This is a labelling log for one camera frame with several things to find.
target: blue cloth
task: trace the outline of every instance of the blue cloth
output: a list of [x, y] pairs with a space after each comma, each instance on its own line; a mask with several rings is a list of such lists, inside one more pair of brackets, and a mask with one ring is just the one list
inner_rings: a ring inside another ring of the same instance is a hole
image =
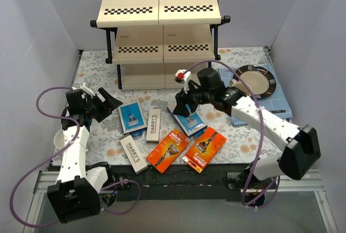
[[[272, 73], [272, 75], [274, 75], [275, 80], [276, 80], [276, 89], [275, 89], [274, 93], [271, 96], [269, 96], [268, 98], [258, 100], [259, 104], [261, 106], [265, 107], [265, 109], [268, 111], [270, 111], [270, 110], [286, 110], [286, 112], [275, 114], [279, 118], [282, 118], [282, 119], [292, 118], [293, 117], [292, 116], [292, 110], [291, 110], [290, 106], [288, 105], [288, 102], [287, 102], [285, 95], [282, 91], [279, 80], [276, 77], [276, 73], [274, 72], [274, 69], [272, 68], [271, 64], [265, 64], [265, 65], [262, 65], [262, 67], [266, 68], [268, 71], [270, 71]], [[221, 80], [223, 81], [225, 86], [229, 86], [229, 82], [233, 78], [233, 73], [230, 72], [228, 69], [225, 69], [225, 68], [220, 68], [218, 70], [218, 72], [219, 72]], [[230, 117], [230, 119], [231, 119], [232, 125], [235, 127], [241, 126], [241, 125], [246, 125], [245, 122], [240, 121], [239, 119], [236, 119], [233, 117]]]

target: cable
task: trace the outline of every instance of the cable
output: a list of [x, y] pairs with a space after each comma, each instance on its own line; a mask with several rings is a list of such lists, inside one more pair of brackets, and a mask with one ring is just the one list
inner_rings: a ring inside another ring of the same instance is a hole
[[[62, 116], [55, 116], [55, 115], [51, 115], [51, 114], [47, 114], [44, 111], [42, 111], [39, 107], [39, 100], [41, 99], [41, 97], [48, 91], [51, 90], [56, 90], [56, 89], [66, 89], [66, 90], [72, 90], [72, 88], [70, 87], [52, 87], [49, 89], [44, 90], [43, 92], [40, 93], [40, 95], [38, 95], [37, 99], [36, 99], [36, 108], [39, 111], [39, 113], [41, 113], [42, 115], [46, 116], [46, 117], [50, 117], [50, 118], [56, 118], [56, 119], [65, 119], [68, 121], [72, 121], [74, 123], [76, 123], [77, 125], [77, 131], [76, 134], [74, 135], [74, 137], [72, 138], [72, 142], [77, 138], [78, 134], [79, 134], [79, 130], [80, 130], [80, 126], [79, 123], [73, 119], [73, 118], [69, 118], [69, 117], [62, 117]], [[35, 167], [33, 167], [32, 169], [30, 169], [25, 175], [23, 175], [19, 181], [15, 184], [15, 186], [12, 189], [11, 192], [11, 196], [10, 196], [10, 211], [13, 215], [13, 217], [20, 222], [21, 224], [23, 224], [24, 226], [30, 227], [30, 228], [45, 228], [45, 227], [49, 227], [54, 225], [55, 223], [59, 222], [59, 220], [57, 221], [53, 221], [47, 224], [42, 224], [42, 225], [34, 225], [34, 224], [30, 224], [27, 223], [26, 221], [22, 220], [15, 212], [14, 210], [14, 196], [16, 193], [17, 188], [19, 187], [19, 185], [24, 181], [25, 178], [27, 178], [32, 172], [34, 172], [35, 170], [37, 170], [38, 168], [40, 168], [41, 166], [43, 166], [45, 163], [49, 162], [51, 159], [55, 158], [56, 156], [60, 155], [62, 152], [64, 152], [69, 146], [71, 145], [71, 143], [68, 143], [66, 146], [64, 146], [63, 148], [61, 148], [61, 150], [57, 151], [55, 154], [51, 155], [50, 157], [48, 157], [46, 160], [40, 162], [40, 164], [36, 165]]]
[[248, 85], [246, 84], [246, 82], [245, 82], [243, 79], [241, 79], [240, 76], [239, 76], [238, 74], [236, 74], [236, 73], [231, 69], [231, 67], [229, 67], [227, 64], [225, 64], [225, 63], [223, 63], [223, 62], [220, 62], [220, 61], [217, 61], [217, 60], [206, 60], [206, 61], [201, 61], [201, 62], [198, 62], [198, 63], [194, 64], [194, 65], [191, 66], [188, 70], [186, 70], [186, 71], [184, 72], [184, 75], [185, 75], [188, 71], [190, 71], [191, 69], [195, 68], [196, 66], [198, 66], [198, 65], [200, 65], [200, 64], [203, 64], [203, 63], [208, 63], [208, 62], [214, 62], [214, 63], [221, 64], [221, 65], [223, 65], [224, 67], [226, 67], [228, 70], [230, 70], [230, 71], [233, 73], [233, 75], [236, 76], [236, 77], [239, 79], [239, 81], [241, 81], [241, 83], [245, 86], [245, 88], [250, 92], [250, 94], [251, 94], [251, 96], [252, 96], [252, 99], [253, 99], [254, 102], [255, 102], [255, 106], [256, 106], [256, 108], [258, 109], [258, 115], [259, 115], [259, 117], [260, 117], [259, 121], [260, 121], [260, 124], [261, 124], [261, 126], [260, 126], [260, 133], [261, 133], [261, 135], [260, 135], [260, 137], [259, 137], [260, 139], [259, 139], [259, 144], [258, 144], [258, 149], [257, 149], [257, 152], [256, 152], [256, 156], [255, 156], [254, 162], [252, 163], [252, 167], [251, 167], [251, 169], [250, 169], [248, 178], [247, 178], [247, 180], [246, 180], [246, 182], [245, 182], [245, 186], [244, 186], [244, 189], [243, 189], [243, 192], [242, 192], [242, 204], [243, 204], [244, 206], [249, 206], [249, 205], [253, 204], [256, 200], [258, 200], [260, 197], [262, 197], [262, 196], [266, 193], [266, 191], [268, 191], [268, 189], [271, 188], [271, 186], [275, 183], [275, 180], [276, 180], [276, 178], [277, 178], [277, 179], [278, 179], [278, 180], [277, 180], [277, 185], [276, 185], [276, 189], [275, 189], [275, 191], [274, 191], [273, 196], [272, 196], [271, 199], [269, 199], [269, 201], [267, 201], [265, 204], [263, 204], [262, 206], [258, 207], [258, 208], [263, 208], [263, 207], [267, 206], [267, 205], [274, 199], [274, 197], [276, 196], [276, 193], [277, 193], [277, 190], [278, 190], [278, 187], [279, 187], [279, 184], [280, 184], [280, 177], [275, 177], [275, 178], [273, 178], [272, 181], [269, 183], [269, 185], [268, 185], [265, 189], [263, 189], [263, 191], [262, 191], [257, 197], [255, 197], [254, 199], [252, 199], [250, 202], [247, 202], [247, 203], [245, 202], [245, 195], [246, 195], [247, 190], [248, 190], [248, 187], [249, 187], [250, 179], [251, 179], [251, 177], [252, 177], [253, 174], [254, 174], [254, 169], [255, 169], [255, 167], [256, 167], [256, 164], [257, 164], [257, 162], [258, 162], [258, 160], [259, 160], [259, 158], [260, 158], [260, 153], [261, 153], [261, 149], [262, 149], [262, 145], [263, 145], [263, 140], [264, 140], [264, 121], [263, 121], [263, 114], [262, 114], [262, 110], [261, 110], [260, 103], [258, 102], [258, 99], [256, 98], [254, 92], [251, 90], [250, 86], [248, 86]]
[[112, 188], [112, 187], [117, 186], [117, 185], [122, 184], [122, 183], [134, 183], [135, 185], [137, 185], [137, 187], [138, 187], [138, 195], [137, 195], [136, 201], [134, 202], [134, 204], [130, 208], [128, 208], [125, 211], [113, 211], [113, 210], [107, 209], [107, 208], [104, 208], [103, 209], [104, 211], [107, 211], [107, 212], [113, 213], [113, 214], [117, 214], [117, 215], [121, 215], [121, 214], [128, 213], [130, 210], [132, 210], [137, 205], [137, 203], [138, 203], [138, 201], [139, 201], [139, 199], [141, 197], [142, 189], [141, 189], [141, 186], [139, 185], [139, 183], [137, 183], [136, 181], [127, 180], [127, 181], [116, 182], [116, 183], [113, 183], [111, 185], [108, 185], [108, 186], [102, 188], [101, 190], [104, 191], [104, 190], [107, 190], [109, 188]]

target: plate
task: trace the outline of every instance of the plate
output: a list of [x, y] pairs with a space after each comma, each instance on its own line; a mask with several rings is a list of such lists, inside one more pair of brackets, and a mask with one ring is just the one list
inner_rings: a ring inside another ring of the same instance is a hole
[[257, 99], [264, 99], [273, 94], [276, 89], [274, 75], [259, 65], [244, 65], [235, 71], [242, 80], [251, 87]]

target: black metal frame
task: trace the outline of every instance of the black metal frame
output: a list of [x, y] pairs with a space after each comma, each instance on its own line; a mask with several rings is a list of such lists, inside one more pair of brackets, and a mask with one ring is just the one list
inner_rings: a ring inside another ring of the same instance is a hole
[[[218, 27], [229, 23], [231, 21], [231, 17], [226, 15], [223, 16], [221, 18], [221, 23], [220, 24], [212, 24], [210, 25], [210, 32], [212, 32], [212, 30], [214, 30], [214, 55], [215, 55], [215, 60], [220, 60], [221, 56], [218, 54]], [[97, 24], [96, 24], [96, 20], [95, 21], [90, 21], [90, 26], [92, 28], [98, 28]], [[107, 40], [107, 54], [108, 57], [106, 58], [106, 63], [107, 64], [111, 64], [112, 63], [112, 45], [111, 45], [111, 40], [110, 40], [110, 33], [111, 31], [114, 32], [115, 37], [114, 40], [116, 40], [116, 36], [117, 36], [117, 27], [114, 28], [100, 28], [106, 31], [106, 40]], [[120, 64], [117, 64], [117, 74], [118, 74], [118, 87], [119, 89], [123, 89], [122, 87], [122, 81], [121, 81], [121, 69], [120, 69]]]

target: tabletop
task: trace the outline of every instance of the tabletop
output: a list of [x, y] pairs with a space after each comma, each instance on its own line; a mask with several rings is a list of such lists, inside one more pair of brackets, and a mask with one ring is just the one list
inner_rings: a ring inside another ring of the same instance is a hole
[[[218, 52], [221, 55], [221, 61], [234, 68], [246, 64], [268, 63], [263, 48], [223, 48], [219, 49]], [[105, 51], [83, 52], [74, 86], [86, 82], [93, 91], [103, 87], [119, 100], [138, 96], [145, 117], [148, 117], [150, 109], [161, 109], [160, 140], [173, 128], [178, 128], [178, 124], [167, 111], [167, 105], [175, 101], [175, 94], [179, 92], [178, 89], [120, 90], [118, 89], [116, 65], [106, 64], [106, 57], [107, 52]], [[212, 66], [216, 69], [222, 67], [215, 63]], [[227, 138], [226, 143], [210, 163], [249, 163], [253, 161], [259, 143], [259, 132], [247, 125], [233, 127], [230, 118], [225, 113], [214, 109], [210, 104], [199, 106], [197, 112], [207, 121], [209, 127], [216, 129]], [[119, 138], [122, 136], [123, 130], [117, 110], [113, 111], [113, 114], [102, 123], [94, 121], [90, 129], [86, 164], [94, 164], [100, 161], [107, 161], [111, 165], [130, 164], [119, 142]], [[143, 133], [142, 137], [135, 138], [135, 143], [143, 157], [146, 157], [156, 146], [156, 144], [148, 144], [145, 141], [145, 136], [146, 132]], [[195, 139], [192, 138], [185, 151], [189, 149], [194, 141]], [[268, 157], [277, 153], [280, 153], [279, 149], [269, 139], [265, 138], [260, 156]], [[173, 164], [184, 164], [182, 160], [184, 154], [185, 152], [179, 155]], [[53, 160], [53, 165], [61, 165], [61, 159], [61, 156], [56, 157]]]

